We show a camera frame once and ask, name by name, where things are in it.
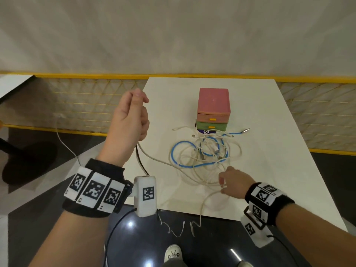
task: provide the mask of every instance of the black floor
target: black floor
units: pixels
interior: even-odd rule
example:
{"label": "black floor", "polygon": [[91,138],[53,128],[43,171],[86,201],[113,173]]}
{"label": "black floor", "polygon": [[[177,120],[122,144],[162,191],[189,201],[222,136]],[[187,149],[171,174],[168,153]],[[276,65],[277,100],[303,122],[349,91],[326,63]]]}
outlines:
{"label": "black floor", "polygon": [[[44,139],[56,142],[56,137],[52,132],[11,129],[9,140],[18,147],[24,147]],[[78,154],[104,140],[102,137],[73,134],[61,134],[61,137]],[[64,146],[59,142],[56,144],[59,156],[51,168],[73,158]],[[312,155],[340,214],[356,225],[356,202],[351,199],[356,193],[356,156]],[[63,193],[69,181],[63,181],[9,214],[9,266],[25,267],[29,264],[62,212]],[[111,215],[108,230],[130,209],[132,206],[124,206],[120,214]],[[163,264],[166,248],[173,243],[181,246],[188,266],[236,266],[238,260],[231,249],[255,267],[295,266],[290,254],[276,241],[261,249],[255,247],[240,222],[203,217],[202,227],[194,229],[194,238],[189,222],[198,222],[198,216],[172,211],[160,211],[160,215],[175,233],[180,233],[185,220],[182,237],[168,234],[167,226],[161,226],[156,215],[139,218],[131,214],[113,234],[108,248],[109,267],[159,267]],[[272,232],[287,244],[299,266],[310,266],[277,229],[272,229]]]}

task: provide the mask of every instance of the forearm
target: forearm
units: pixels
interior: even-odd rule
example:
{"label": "forearm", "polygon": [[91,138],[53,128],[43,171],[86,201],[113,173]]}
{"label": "forearm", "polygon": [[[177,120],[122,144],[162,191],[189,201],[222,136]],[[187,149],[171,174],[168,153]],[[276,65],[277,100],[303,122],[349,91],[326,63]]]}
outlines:
{"label": "forearm", "polygon": [[29,267],[100,266],[108,223],[64,211]]}
{"label": "forearm", "polygon": [[356,237],[304,208],[287,205],[276,225],[313,267],[356,266]]}

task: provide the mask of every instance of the white sneaker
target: white sneaker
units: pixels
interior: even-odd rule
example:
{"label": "white sneaker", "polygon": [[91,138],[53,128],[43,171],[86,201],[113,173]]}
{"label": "white sneaker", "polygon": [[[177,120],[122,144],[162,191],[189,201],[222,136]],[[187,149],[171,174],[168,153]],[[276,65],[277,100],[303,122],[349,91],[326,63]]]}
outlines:
{"label": "white sneaker", "polygon": [[183,260],[182,250],[178,245],[171,245],[167,248],[164,254],[164,262],[167,262],[171,258],[178,258],[180,260]]}

